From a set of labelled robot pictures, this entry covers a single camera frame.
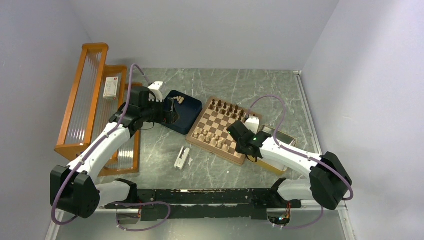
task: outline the white wall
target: white wall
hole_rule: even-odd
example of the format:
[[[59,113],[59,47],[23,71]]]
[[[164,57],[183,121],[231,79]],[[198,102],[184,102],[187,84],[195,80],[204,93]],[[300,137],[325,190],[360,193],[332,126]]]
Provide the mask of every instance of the white wall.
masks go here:
[[[0,239],[44,239],[50,171],[81,46],[67,0],[0,3]]]
[[[71,0],[108,60],[300,70],[339,0]]]
[[[303,69],[357,239],[424,239],[424,2],[341,0]]]

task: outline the small white box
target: small white box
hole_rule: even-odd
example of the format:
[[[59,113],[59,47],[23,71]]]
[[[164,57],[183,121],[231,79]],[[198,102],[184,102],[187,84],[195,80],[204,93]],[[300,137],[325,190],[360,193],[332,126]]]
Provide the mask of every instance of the small white box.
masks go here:
[[[118,94],[119,77],[107,77],[104,85],[103,98],[116,99]]]
[[[190,148],[188,147],[181,147],[181,151],[179,151],[178,157],[176,158],[174,168],[182,170],[184,168],[184,165],[187,162],[187,159],[190,157]]]

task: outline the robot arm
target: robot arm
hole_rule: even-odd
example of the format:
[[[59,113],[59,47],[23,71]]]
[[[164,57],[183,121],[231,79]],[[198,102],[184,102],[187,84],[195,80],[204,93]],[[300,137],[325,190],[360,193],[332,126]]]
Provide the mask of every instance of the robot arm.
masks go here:
[[[235,150],[238,153],[275,161],[301,173],[306,178],[279,180],[277,192],[285,201],[315,200],[324,208],[335,210],[348,191],[348,187],[338,176],[321,164],[312,161],[311,158],[330,166],[352,185],[352,180],[345,168],[337,156],[331,152],[321,156],[297,149],[281,141],[278,141],[279,145],[277,145],[270,134],[263,131],[254,134],[241,121],[233,123],[227,131],[237,142]]]
[[[98,206],[104,206],[113,202],[137,201],[137,185],[133,182],[116,179],[111,183],[95,185],[102,168],[112,155],[126,143],[144,122],[173,124],[178,115],[174,112],[174,101],[169,100],[170,109],[164,109],[161,88],[162,82],[155,82],[148,88],[135,86],[131,89],[128,109],[122,117],[125,103],[118,112],[109,119],[109,123],[102,134],[75,160],[66,167],[56,166],[50,173],[50,204],[53,206],[55,198],[64,183],[77,165],[82,165],[75,171],[71,181],[65,186],[57,203],[57,208],[82,218],[91,216]],[[86,161],[82,161],[86,154],[90,153]]]

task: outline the white object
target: white object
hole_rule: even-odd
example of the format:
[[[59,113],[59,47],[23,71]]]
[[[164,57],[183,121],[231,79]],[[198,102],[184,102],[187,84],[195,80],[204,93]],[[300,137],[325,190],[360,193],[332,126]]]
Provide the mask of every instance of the white object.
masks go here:
[[[286,179],[279,186],[277,192],[286,201],[297,199],[314,200],[309,179]]]
[[[118,94],[119,77],[107,77],[104,84],[103,98],[116,99]]]
[[[259,118],[256,116],[249,116],[249,118],[244,123],[246,128],[252,131],[254,134],[258,133],[259,124]]]
[[[163,81],[155,81],[150,86],[148,86],[148,89],[150,89],[150,91],[152,91],[156,97],[156,102],[162,102],[164,100],[162,97],[162,91],[164,90],[164,87],[165,85]],[[149,101],[154,101],[154,96],[149,95]]]
[[[188,147],[181,147],[181,150],[179,151],[178,157],[176,158],[174,168],[182,170],[184,168],[184,165],[187,162],[187,159],[189,159],[190,155],[190,148]]]
[[[130,193],[130,185],[121,182],[113,181],[95,186],[100,191],[100,202],[98,207],[104,206],[113,202],[124,201]]]

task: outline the navy blue box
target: navy blue box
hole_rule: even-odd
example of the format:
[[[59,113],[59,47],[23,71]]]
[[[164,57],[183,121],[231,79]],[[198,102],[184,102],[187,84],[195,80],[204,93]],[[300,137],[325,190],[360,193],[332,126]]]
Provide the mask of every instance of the navy blue box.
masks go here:
[[[164,109],[170,109],[171,106],[168,106],[167,98],[173,97],[183,97],[184,101],[182,104],[179,104],[176,99],[174,99],[175,111],[178,113],[179,118],[174,124],[161,123],[163,126],[174,130],[177,133],[182,135],[187,135],[190,132],[190,129],[195,124],[196,119],[199,114],[202,112],[202,102],[195,99],[194,97],[185,95],[176,90],[172,90],[168,96],[164,99]]]

